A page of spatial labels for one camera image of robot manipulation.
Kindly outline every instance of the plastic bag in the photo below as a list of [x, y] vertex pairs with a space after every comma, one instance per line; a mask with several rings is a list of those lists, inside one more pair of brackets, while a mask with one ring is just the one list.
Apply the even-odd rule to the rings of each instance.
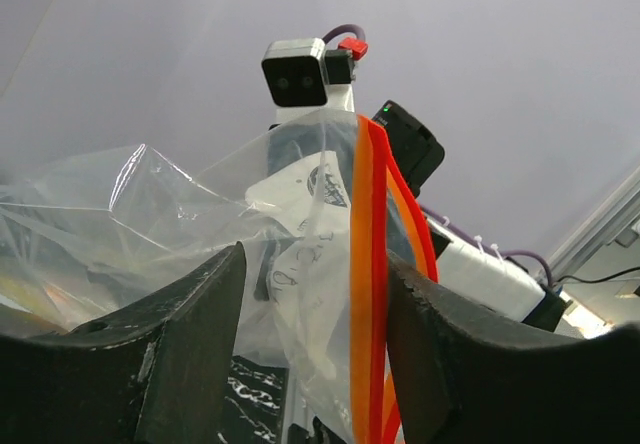
[[206, 261], [246, 210], [147, 146], [77, 156], [0, 187], [0, 295], [66, 330]]
[[[317, 111], [264, 134], [195, 179], [140, 146], [79, 156], [0, 188], [0, 294], [72, 329], [241, 241], [247, 277], [235, 354], [290, 367], [318, 417], [352, 442], [354, 429], [371, 427], [372, 416], [389, 420], [395, 402], [392, 381], [380, 381], [381, 278], [377, 314], [367, 321], [377, 329], [368, 344], [370, 351], [378, 346], [377, 375], [354, 381], [352, 365], [359, 342], [352, 339], [352, 225], [363, 215], [353, 212], [354, 158], [363, 123], [377, 128], [352, 113]], [[377, 135], [384, 144], [384, 131]], [[386, 225], [360, 242], [375, 243], [379, 264], [386, 263], [388, 247], [420, 268], [424, 258], [415, 252], [415, 224], [406, 223], [404, 200], [379, 180], [381, 170], [383, 179], [389, 172], [389, 155], [380, 149], [370, 155], [378, 186], [369, 202]], [[370, 249], [363, 252], [370, 262]], [[372, 281], [361, 283], [366, 290]], [[369, 440], [358, 442], [374, 442], [367, 432]]]

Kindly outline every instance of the cable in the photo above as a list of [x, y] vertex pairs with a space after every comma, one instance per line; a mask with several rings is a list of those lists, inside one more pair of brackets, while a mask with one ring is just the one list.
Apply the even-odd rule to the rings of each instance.
[[624, 276], [625, 274], [631, 274], [632, 272], [638, 272], [638, 271], [640, 271], [640, 266], [630, 267], [629, 269], [618, 271], [615, 274], [611, 274], [609, 276], [605, 276], [605, 277], [601, 277], [600, 279], [593, 279], [593, 280], [581, 279], [579, 277], [571, 276], [567, 274], [566, 276], [562, 276], [560, 279], [558, 279], [558, 282], [562, 282], [565, 279], [573, 279], [574, 281], [577, 281], [581, 284], [600, 284], [601, 282], [611, 281], [616, 277]]
[[[433, 219], [438, 221], [439, 224], [444, 225], [447, 229], [449, 229], [451, 232], [456, 234], [460, 239], [465, 241], [467, 244], [471, 244], [474, 247], [478, 245], [478, 241], [476, 239], [471, 237], [469, 234], [464, 232], [459, 227], [456, 227], [444, 216], [441, 216], [437, 212], [432, 211], [431, 209], [429, 209], [426, 206], [423, 206], [422, 204], [420, 205], [420, 209], [422, 209], [422, 212], [424, 212], [425, 215], [432, 217]], [[494, 257], [498, 257], [498, 253], [495, 251], [495, 249], [487, 248], [486, 246], [483, 246], [482, 248], [488, 254], [491, 254]], [[542, 270], [544, 271], [545, 278], [547, 280], [547, 287], [549, 287], [550, 289], [553, 287], [554, 280], [553, 280], [553, 274], [551, 273], [551, 267], [549, 266], [549, 263], [547, 263], [545, 258], [542, 257], [540, 254], [537, 254], [532, 251], [521, 250], [521, 249], [516, 249], [513, 251], [505, 251], [505, 252], [501, 252], [500, 254], [503, 257], [529, 257], [531, 259], [535, 259], [542, 266]]]
[[364, 29], [362, 29], [360, 26], [356, 24], [342, 24], [341, 26], [331, 29], [329, 32], [325, 34], [322, 40], [325, 42], [325, 44], [329, 44], [339, 35], [346, 34], [346, 33], [351, 33], [355, 35], [356, 39], [358, 39], [359, 41], [367, 40], [364, 33]]

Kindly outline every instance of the white ceiling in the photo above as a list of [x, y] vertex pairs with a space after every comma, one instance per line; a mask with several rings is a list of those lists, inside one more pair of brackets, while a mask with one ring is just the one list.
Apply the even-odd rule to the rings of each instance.
[[356, 107], [447, 150], [421, 199], [550, 253], [640, 164], [640, 0], [1, 0], [0, 166], [146, 142], [197, 172], [272, 123], [276, 39], [368, 31]]

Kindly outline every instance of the purple cable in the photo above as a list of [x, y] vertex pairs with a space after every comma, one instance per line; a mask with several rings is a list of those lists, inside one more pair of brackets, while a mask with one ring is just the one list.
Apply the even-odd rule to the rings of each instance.
[[322, 38], [325, 44], [329, 44], [329, 42], [333, 41], [336, 37], [341, 34], [351, 33], [356, 36], [356, 39], [360, 41], [366, 41], [367, 38], [364, 34], [364, 29], [356, 24], [343, 24], [334, 29], [331, 29], [327, 34]]
[[[482, 249], [485, 252], [487, 252], [488, 254], [491, 254], [494, 257], [498, 257], [498, 253], [494, 249], [483, 246], [481, 242], [476, 241], [473, 237], [471, 237], [469, 234], [464, 232], [459, 227], [456, 227], [455, 225], [453, 225], [451, 222], [445, 225], [447, 219], [445, 219], [444, 216], [441, 216], [437, 212], [432, 211], [431, 209], [423, 206], [422, 204], [420, 204], [420, 209], [422, 209], [422, 212], [424, 212], [427, 216], [432, 217], [433, 219], [438, 221], [439, 224], [443, 225], [444, 227], [449, 229], [451, 232], [456, 234], [460, 239], [465, 241], [467, 244], [471, 244], [472, 246], [480, 245], [482, 246]], [[550, 289], [553, 287], [553, 274], [551, 273], [551, 267], [549, 267], [549, 264], [547, 263], [547, 261], [540, 254], [537, 254], [532, 251], [516, 249], [513, 251], [501, 252], [500, 255], [502, 257], [529, 257], [531, 259], [535, 259], [542, 266], [545, 277], [547, 279], [547, 287], [549, 287]]]

